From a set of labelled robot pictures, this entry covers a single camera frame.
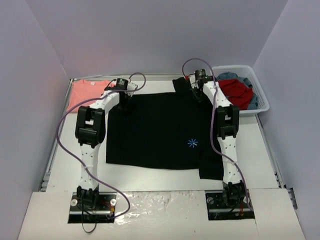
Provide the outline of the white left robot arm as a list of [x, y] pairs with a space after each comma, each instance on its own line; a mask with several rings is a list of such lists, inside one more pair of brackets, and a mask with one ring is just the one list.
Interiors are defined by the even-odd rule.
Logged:
[[123, 78], [115, 86], [107, 86], [104, 93], [89, 106], [80, 106], [77, 112], [75, 137], [81, 150], [81, 174], [76, 196], [89, 209], [101, 203], [98, 182], [98, 156], [106, 136], [106, 114], [115, 107], [124, 109], [138, 85]]

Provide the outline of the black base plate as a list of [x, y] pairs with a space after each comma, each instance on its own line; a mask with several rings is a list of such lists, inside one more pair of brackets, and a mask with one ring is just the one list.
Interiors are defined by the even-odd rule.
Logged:
[[254, 220], [255, 214], [244, 197], [227, 203], [222, 190], [205, 191], [207, 216], [209, 221]]
[[101, 193], [95, 207], [84, 203], [82, 210], [81, 198], [74, 192], [70, 201], [68, 224], [105, 224], [114, 223], [117, 200], [116, 195]]

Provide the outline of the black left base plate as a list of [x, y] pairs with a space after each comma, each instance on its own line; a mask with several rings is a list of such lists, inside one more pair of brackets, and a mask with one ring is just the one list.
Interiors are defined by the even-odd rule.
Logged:
[[68, 224], [105, 224], [114, 223], [117, 200], [116, 195], [101, 193], [95, 207], [84, 203], [82, 210], [81, 198], [74, 192], [70, 201]]

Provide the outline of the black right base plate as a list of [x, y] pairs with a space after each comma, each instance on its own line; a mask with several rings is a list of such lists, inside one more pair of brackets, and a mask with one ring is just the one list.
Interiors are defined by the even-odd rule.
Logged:
[[244, 197], [227, 203], [222, 190], [205, 191], [207, 216], [209, 221], [254, 220], [255, 214]]

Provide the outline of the red t-shirt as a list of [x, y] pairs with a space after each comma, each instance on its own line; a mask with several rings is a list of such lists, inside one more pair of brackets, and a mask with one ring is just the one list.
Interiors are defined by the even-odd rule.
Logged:
[[247, 110], [254, 96], [251, 88], [247, 87], [238, 79], [225, 79], [218, 81], [219, 87], [227, 99], [240, 110]]

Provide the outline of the grey-blue t-shirt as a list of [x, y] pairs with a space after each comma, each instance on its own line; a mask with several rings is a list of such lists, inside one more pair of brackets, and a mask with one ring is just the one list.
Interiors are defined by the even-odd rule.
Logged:
[[[252, 89], [252, 84], [249, 82], [247, 78], [239, 77], [237, 74], [232, 72], [225, 72], [221, 73], [216, 77], [216, 80], [229, 80], [229, 79], [238, 79], [241, 83], [245, 84], [248, 88]], [[253, 110], [256, 109], [258, 106], [258, 97], [253, 93], [253, 97], [251, 99], [251, 102], [248, 106], [247, 110]]]

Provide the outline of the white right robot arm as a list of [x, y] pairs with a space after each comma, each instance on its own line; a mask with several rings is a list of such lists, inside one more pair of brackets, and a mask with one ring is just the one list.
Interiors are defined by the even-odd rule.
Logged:
[[212, 116], [210, 124], [210, 140], [213, 134], [219, 142], [220, 150], [215, 145], [211, 146], [215, 153], [222, 157], [222, 202], [234, 208], [247, 194], [243, 174], [237, 164], [237, 133], [239, 131], [240, 109], [233, 105], [224, 95], [215, 76], [207, 75], [204, 69], [198, 69], [191, 77], [194, 81], [191, 90], [195, 98], [210, 100], [212, 103]]

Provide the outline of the folded pink t-shirt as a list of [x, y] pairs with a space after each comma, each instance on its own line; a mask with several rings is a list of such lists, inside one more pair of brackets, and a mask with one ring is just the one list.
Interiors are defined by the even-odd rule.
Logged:
[[93, 98], [100, 98], [107, 86], [113, 87], [115, 82], [112, 80], [86, 80], [81, 79], [72, 83], [71, 93], [67, 112], [75, 105]]

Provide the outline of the black t-shirt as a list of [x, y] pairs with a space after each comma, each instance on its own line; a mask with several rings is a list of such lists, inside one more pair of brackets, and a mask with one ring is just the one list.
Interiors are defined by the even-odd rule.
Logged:
[[222, 180], [220, 144], [210, 133], [212, 103], [197, 101], [183, 78], [174, 92], [135, 94], [107, 118], [106, 162], [151, 169], [197, 169], [201, 179]]

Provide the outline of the white plastic laundry basket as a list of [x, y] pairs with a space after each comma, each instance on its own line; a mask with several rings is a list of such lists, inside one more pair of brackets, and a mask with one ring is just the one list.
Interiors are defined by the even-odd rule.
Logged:
[[240, 78], [247, 78], [252, 85], [253, 93], [257, 96], [257, 108], [249, 110], [241, 110], [241, 117], [254, 116], [262, 112], [269, 110], [270, 105], [267, 97], [263, 91], [263, 88], [254, 72], [254, 70], [248, 65], [218, 65], [212, 68], [214, 76], [217, 77], [223, 73], [234, 73]]

